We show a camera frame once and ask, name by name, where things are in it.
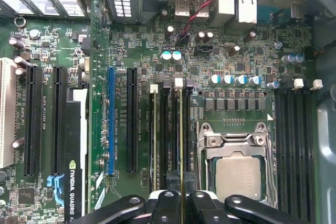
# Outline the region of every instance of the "black ram slot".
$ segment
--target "black ram slot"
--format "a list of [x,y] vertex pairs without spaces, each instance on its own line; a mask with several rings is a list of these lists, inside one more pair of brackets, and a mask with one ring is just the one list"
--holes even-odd
[[276,91],[279,209],[315,222],[311,91]]
[[127,69],[127,172],[138,170],[138,69]]
[[52,124],[51,124],[51,174],[61,174],[61,153],[64,142],[65,130],[65,109],[67,103],[67,69],[63,67],[53,67],[52,85]]
[[26,75],[24,175],[40,170],[42,68],[28,66]]

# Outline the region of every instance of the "black capacitor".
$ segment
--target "black capacitor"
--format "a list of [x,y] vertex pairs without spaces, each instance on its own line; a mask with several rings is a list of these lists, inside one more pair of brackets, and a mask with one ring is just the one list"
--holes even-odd
[[204,39],[204,38],[205,38],[205,34],[204,34],[204,32],[199,31],[199,32],[196,34],[196,36],[195,36],[195,42],[196,42],[196,43],[199,43],[199,42],[201,42],[201,40]]
[[248,35],[246,35],[243,39],[245,43],[250,42],[251,40],[254,40],[256,38],[256,33],[254,31],[250,31]]
[[240,47],[238,46],[234,46],[233,48],[230,49],[229,51],[229,56],[234,56],[236,53],[238,53],[240,50]]
[[174,32],[174,27],[169,26],[167,27],[166,32],[164,33],[164,36],[166,38],[170,38],[173,35],[173,32]]
[[14,63],[22,68],[27,68],[28,66],[30,66],[30,63],[20,56],[14,58]]
[[165,21],[168,17],[168,12],[166,9],[162,9],[161,12],[160,12],[160,21]]
[[208,43],[213,37],[214,37],[214,34],[208,31],[203,38],[203,42]]
[[21,41],[17,40],[16,38],[10,38],[9,44],[17,49],[25,49],[26,45]]

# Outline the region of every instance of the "motherboard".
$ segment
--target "motherboard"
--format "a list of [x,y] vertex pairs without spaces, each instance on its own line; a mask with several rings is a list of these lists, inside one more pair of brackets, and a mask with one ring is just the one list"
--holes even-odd
[[126,195],[148,199],[176,172],[220,201],[287,204],[286,151],[313,137],[300,128],[297,143],[277,141],[300,127],[288,113],[316,120],[303,112],[316,106],[311,27],[232,35],[195,23],[181,36],[173,13],[113,24],[92,0],[91,23],[0,20],[0,223],[71,223]]

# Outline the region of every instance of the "white connector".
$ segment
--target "white connector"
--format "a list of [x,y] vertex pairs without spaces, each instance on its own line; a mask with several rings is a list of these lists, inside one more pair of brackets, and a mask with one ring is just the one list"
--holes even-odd
[[313,87],[310,90],[318,90],[323,88],[322,80],[316,79],[313,81]]
[[149,93],[150,94],[157,94],[159,92],[159,85],[157,84],[151,84],[149,87]]
[[0,58],[0,168],[14,163],[16,117],[16,64]]
[[304,86],[303,79],[294,79],[294,88],[292,90],[302,89]]

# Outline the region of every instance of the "chip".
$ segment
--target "chip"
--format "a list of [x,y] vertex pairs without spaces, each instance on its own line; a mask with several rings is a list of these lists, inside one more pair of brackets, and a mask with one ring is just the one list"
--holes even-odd
[[18,195],[18,203],[33,205],[35,203],[35,189],[34,188],[20,188]]
[[183,66],[181,64],[175,65],[175,71],[176,72],[182,72],[183,71]]
[[198,67],[191,67],[190,72],[193,75],[198,75]]
[[155,70],[156,70],[157,72],[162,71],[162,70],[163,70],[163,65],[162,65],[162,64],[155,64]]
[[264,49],[263,49],[262,47],[257,47],[257,49],[256,49],[256,53],[257,53],[258,55],[263,55],[263,54],[264,54]]
[[237,63],[236,70],[237,71],[245,71],[245,64],[244,63]]
[[43,47],[49,47],[50,42],[48,41],[42,41],[42,46]]

